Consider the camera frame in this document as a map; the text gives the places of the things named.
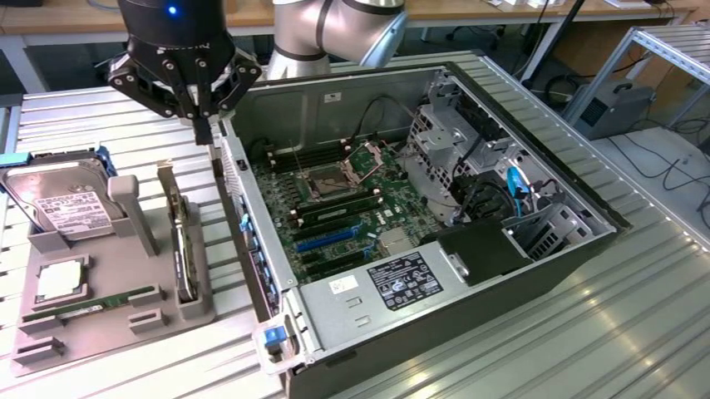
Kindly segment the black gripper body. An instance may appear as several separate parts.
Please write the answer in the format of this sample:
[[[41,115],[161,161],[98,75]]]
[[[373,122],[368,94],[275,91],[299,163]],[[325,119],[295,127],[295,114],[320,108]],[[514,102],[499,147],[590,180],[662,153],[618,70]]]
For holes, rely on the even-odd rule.
[[[120,1],[128,31],[128,54],[161,83],[177,72],[188,85],[197,75],[212,83],[220,77],[235,48],[220,0]]]

